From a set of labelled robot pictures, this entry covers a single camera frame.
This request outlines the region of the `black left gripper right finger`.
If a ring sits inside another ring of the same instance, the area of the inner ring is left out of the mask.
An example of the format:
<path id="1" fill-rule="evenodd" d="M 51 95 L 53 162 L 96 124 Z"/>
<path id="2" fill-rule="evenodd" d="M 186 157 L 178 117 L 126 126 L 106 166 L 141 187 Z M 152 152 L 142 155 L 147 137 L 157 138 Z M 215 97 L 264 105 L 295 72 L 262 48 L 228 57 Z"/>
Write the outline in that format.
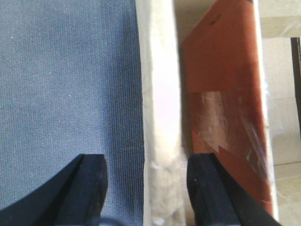
<path id="1" fill-rule="evenodd" d="M 198 226 L 278 226 L 213 153 L 188 159 L 187 189 Z"/>

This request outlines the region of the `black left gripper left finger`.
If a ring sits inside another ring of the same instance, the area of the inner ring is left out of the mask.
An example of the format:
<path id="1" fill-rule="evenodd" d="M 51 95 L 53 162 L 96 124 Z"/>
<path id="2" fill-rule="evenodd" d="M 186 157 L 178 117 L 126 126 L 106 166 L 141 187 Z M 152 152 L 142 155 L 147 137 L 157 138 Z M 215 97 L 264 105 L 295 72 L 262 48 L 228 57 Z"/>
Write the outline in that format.
<path id="1" fill-rule="evenodd" d="M 0 212 L 2 226 L 82 226 L 100 216 L 107 193 L 103 154 L 80 154 L 42 186 Z"/>

